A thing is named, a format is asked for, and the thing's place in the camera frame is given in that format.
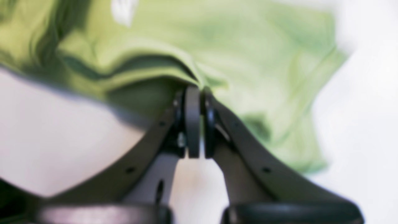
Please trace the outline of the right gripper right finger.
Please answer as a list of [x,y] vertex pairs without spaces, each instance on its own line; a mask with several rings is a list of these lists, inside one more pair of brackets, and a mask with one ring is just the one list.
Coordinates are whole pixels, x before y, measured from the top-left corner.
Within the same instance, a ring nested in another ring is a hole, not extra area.
[[307,180],[273,156],[206,87],[205,157],[223,172],[222,224],[364,224],[357,205]]

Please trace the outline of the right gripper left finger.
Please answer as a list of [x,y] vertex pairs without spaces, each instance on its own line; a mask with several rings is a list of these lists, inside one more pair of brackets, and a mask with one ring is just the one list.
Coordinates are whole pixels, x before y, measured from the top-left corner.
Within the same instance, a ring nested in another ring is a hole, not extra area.
[[138,143],[104,171],[51,198],[13,188],[2,224],[172,224],[177,162],[200,155],[201,94],[189,86]]

